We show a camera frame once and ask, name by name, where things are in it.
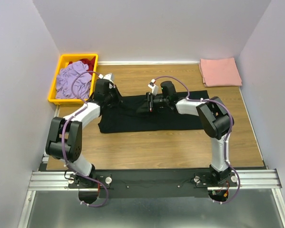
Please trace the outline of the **black t shirt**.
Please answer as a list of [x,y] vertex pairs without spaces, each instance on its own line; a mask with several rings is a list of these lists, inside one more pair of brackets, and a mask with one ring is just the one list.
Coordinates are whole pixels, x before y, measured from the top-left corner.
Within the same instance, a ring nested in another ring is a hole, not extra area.
[[101,133],[144,132],[159,130],[202,130],[199,117],[178,114],[169,108],[137,114],[145,95],[123,96],[121,102],[104,109],[98,127]]

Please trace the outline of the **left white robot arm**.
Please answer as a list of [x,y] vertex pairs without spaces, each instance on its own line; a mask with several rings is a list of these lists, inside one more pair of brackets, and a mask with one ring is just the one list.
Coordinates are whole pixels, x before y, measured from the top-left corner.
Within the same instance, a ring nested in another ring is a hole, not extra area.
[[98,79],[95,91],[77,111],[65,117],[51,120],[45,152],[74,172],[79,182],[86,188],[94,184],[103,186],[96,180],[95,166],[82,154],[83,129],[93,120],[108,114],[121,102],[121,94],[110,79]]

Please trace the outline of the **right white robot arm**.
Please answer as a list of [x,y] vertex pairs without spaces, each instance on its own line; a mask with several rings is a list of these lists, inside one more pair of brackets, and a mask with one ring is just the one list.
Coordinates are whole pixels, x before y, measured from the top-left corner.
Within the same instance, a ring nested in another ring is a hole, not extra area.
[[160,84],[162,95],[158,95],[156,80],[148,84],[151,89],[146,93],[145,102],[137,109],[138,115],[158,112],[160,109],[170,109],[178,114],[199,117],[202,127],[211,138],[212,161],[209,166],[209,181],[214,186],[220,186],[231,174],[228,157],[228,140],[234,125],[234,119],[221,99],[217,96],[211,99],[190,99],[190,92],[182,98],[177,95],[174,84],[164,81]]

